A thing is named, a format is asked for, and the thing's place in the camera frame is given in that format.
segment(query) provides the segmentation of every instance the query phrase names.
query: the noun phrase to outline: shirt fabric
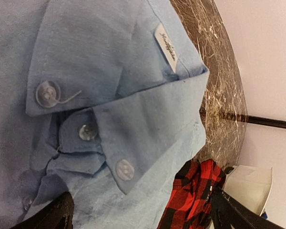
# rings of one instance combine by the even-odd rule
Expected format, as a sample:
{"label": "shirt fabric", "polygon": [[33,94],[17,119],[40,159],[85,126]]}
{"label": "shirt fabric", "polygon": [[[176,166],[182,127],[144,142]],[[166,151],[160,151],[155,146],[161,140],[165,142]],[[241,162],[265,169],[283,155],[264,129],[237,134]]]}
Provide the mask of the shirt fabric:
{"label": "shirt fabric", "polygon": [[[64,191],[75,229],[156,228],[175,173],[205,144],[208,74],[168,0],[0,1],[0,229]],[[53,107],[38,101],[44,82],[61,93]],[[83,141],[89,123],[98,135]]]}
{"label": "shirt fabric", "polygon": [[188,161],[176,174],[158,229],[204,229],[211,223],[211,198],[223,187],[225,173],[213,160]]}

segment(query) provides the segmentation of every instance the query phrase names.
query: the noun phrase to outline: clothing label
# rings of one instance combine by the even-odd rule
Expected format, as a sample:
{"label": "clothing label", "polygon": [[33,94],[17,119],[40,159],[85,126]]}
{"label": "clothing label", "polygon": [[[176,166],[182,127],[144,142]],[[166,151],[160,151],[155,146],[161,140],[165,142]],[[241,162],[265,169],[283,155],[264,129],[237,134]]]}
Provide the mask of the clothing label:
{"label": "clothing label", "polygon": [[174,73],[176,73],[176,67],[178,62],[178,57],[175,52],[174,47],[172,46],[171,40],[169,39],[163,25],[160,23],[160,25],[157,27],[155,33],[154,33],[156,40],[158,41],[168,63],[170,64],[172,70]]}

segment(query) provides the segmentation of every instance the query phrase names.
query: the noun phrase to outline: marble table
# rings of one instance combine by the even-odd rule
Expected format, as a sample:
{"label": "marble table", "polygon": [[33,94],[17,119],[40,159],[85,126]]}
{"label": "marble table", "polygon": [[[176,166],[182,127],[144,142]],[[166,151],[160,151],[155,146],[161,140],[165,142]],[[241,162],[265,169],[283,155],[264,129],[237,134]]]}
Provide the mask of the marble table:
{"label": "marble table", "polygon": [[200,109],[206,145],[195,159],[212,158],[225,169],[236,165],[247,117],[243,86],[223,21],[213,0],[171,0],[210,77]]}

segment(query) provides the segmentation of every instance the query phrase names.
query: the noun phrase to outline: shirt button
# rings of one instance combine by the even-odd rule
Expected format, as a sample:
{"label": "shirt button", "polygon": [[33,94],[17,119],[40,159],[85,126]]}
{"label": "shirt button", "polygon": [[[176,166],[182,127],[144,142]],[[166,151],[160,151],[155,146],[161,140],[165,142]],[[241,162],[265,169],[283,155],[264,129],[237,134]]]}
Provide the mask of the shirt button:
{"label": "shirt button", "polygon": [[133,166],[125,159],[117,162],[115,170],[118,177],[122,180],[131,180],[134,176]]}
{"label": "shirt button", "polygon": [[28,211],[31,204],[32,204],[32,199],[30,197],[23,198],[22,205],[23,205],[24,210]]}
{"label": "shirt button", "polygon": [[40,106],[51,108],[59,102],[61,89],[56,83],[45,81],[37,87],[35,97]]}
{"label": "shirt button", "polygon": [[97,134],[98,134],[98,129],[97,129],[97,124],[90,123],[87,125],[83,125],[79,131],[78,131],[79,137],[81,140],[84,141],[91,141],[93,140]]}

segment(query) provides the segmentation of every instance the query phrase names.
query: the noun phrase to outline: plaid fabric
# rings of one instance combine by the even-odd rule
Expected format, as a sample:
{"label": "plaid fabric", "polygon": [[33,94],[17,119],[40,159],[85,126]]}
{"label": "plaid fabric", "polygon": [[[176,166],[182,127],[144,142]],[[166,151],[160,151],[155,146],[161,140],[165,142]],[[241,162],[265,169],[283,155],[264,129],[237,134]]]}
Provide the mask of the plaid fabric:
{"label": "plaid fabric", "polygon": [[211,222],[210,196],[223,187],[225,173],[213,160],[190,160],[176,174],[171,198],[158,229],[204,229]]}

